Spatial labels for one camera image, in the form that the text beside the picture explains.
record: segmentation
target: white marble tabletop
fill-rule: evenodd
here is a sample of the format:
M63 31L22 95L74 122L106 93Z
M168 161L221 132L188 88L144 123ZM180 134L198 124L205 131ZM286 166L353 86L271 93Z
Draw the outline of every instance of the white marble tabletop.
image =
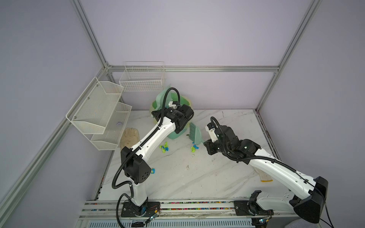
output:
M253 110L194 110L192 122L201 130L202 138L209 139L205 126L214 116L221 125L231 127L239 139L250 139L267 152L270 147L264 137ZM132 111L126 127L136 128L140 138L143 138L156 122L148 111ZM243 162L236 163L224 157L221 153L208 155L201 143L195 153L191 152L192 141L186 134L189 129L177 139L166 138L169 151L162 153L157 148L148 164L155 168L146 182L146 192L150 200L183 200L183 199L223 199L250 197L255 190L271 193L281 193L288 189L274 180L261 182L253 167ZM129 187L112 189L111 182L121 165L120 148L115 151L101 192L99 200L117 200ZM127 180L122 172L117 183Z

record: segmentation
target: wire basket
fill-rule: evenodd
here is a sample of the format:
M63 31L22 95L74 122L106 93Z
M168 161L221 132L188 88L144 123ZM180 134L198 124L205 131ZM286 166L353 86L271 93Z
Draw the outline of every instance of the wire basket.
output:
M96 84L80 108L72 117L69 116L70 110L66 117L82 134L103 134L122 91L120 85L96 79Z
M93 135L90 142L98 150L115 150L122 138L132 106L118 102L102 135Z
M165 84L164 62L124 62L125 70L119 80L123 91L161 91Z

